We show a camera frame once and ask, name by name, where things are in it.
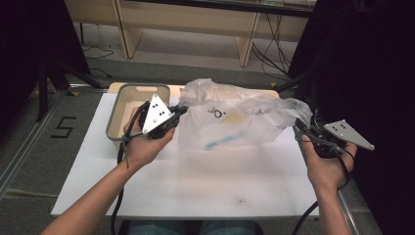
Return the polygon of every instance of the wrist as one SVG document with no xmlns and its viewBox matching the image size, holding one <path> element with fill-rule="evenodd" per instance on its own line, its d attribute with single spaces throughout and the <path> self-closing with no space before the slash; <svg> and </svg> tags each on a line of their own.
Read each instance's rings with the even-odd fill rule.
<svg viewBox="0 0 415 235">
<path fill-rule="evenodd" d="M 314 188 L 315 195 L 317 200 L 328 200 L 328 199 L 336 199 L 337 200 L 337 189 L 316 189 Z"/>
</svg>

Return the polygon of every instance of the black curtain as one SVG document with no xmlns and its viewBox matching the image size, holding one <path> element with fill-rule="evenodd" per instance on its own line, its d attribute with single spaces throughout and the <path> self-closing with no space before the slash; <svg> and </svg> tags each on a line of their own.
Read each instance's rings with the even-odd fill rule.
<svg viewBox="0 0 415 235">
<path fill-rule="evenodd" d="M 52 59 L 90 73 L 65 2 L 0 1 L 1 137 L 36 86 L 40 62 L 55 86 L 67 85 L 65 71 Z"/>
<path fill-rule="evenodd" d="M 328 11 L 342 7 L 333 0 L 319 4 Z M 346 119 L 375 145 L 374 152 L 358 150 L 355 181 L 383 233 L 407 234 L 415 206 L 415 4 L 378 0 L 366 6 L 372 11 L 351 8 L 347 32 L 325 72 L 302 83 L 299 95 L 310 96 L 311 80 L 316 81 L 316 106 L 324 118 Z M 336 26 L 322 19 L 309 22 L 292 75 L 306 71 Z"/>
</svg>

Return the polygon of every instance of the white triangular marker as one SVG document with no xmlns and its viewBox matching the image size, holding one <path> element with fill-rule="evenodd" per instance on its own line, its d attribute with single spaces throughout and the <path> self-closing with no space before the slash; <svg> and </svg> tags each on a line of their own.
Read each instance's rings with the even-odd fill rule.
<svg viewBox="0 0 415 235">
<path fill-rule="evenodd" d="M 324 128 L 341 140 L 351 142 L 367 150 L 375 150 L 375 146 L 363 138 L 363 136 L 354 130 L 354 128 L 351 127 L 345 120 L 325 124 Z"/>
<path fill-rule="evenodd" d="M 149 133 L 173 115 L 174 113 L 168 109 L 161 98 L 157 94 L 154 94 L 150 108 L 147 111 L 146 120 L 144 121 L 143 134 Z"/>
</svg>

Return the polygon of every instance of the hand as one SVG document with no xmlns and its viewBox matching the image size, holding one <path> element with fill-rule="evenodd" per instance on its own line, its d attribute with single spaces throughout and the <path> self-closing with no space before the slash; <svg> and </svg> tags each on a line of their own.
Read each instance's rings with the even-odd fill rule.
<svg viewBox="0 0 415 235">
<path fill-rule="evenodd" d="M 137 110 L 138 108 L 133 109 L 129 122 L 124 126 L 124 133 L 127 131 L 128 126 Z M 139 119 L 140 115 L 137 119 L 135 119 L 132 131 L 141 132 L 141 128 L 138 125 Z M 130 166 L 138 170 L 144 165 L 151 163 L 156 158 L 159 151 L 173 138 L 174 130 L 175 128 L 171 128 L 161 139 L 149 139 L 146 136 L 138 136 L 130 139 L 126 148 L 128 163 Z"/>
<path fill-rule="evenodd" d="M 308 136 L 302 136 L 302 146 L 305 150 L 307 174 L 317 197 L 321 194 L 335 194 L 345 183 L 345 174 L 338 159 L 322 159 L 314 151 L 314 146 Z M 356 155 L 357 147 L 347 143 L 345 150 Z M 348 153 L 341 155 L 348 171 L 353 169 L 353 158 Z"/>
</svg>

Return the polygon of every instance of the person's right hand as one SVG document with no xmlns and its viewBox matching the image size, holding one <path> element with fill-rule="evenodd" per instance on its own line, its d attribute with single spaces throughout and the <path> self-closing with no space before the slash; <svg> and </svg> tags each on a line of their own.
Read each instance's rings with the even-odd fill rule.
<svg viewBox="0 0 415 235">
<path fill-rule="evenodd" d="M 307 174 L 317 196 L 321 194 L 336 194 L 346 179 L 339 160 L 322 159 L 314 151 L 314 146 L 308 136 L 302 136 L 302 146 L 305 150 Z M 345 150 L 356 155 L 357 147 L 347 143 Z M 348 171 L 353 169 L 353 158 L 348 153 L 341 155 Z"/>
</svg>

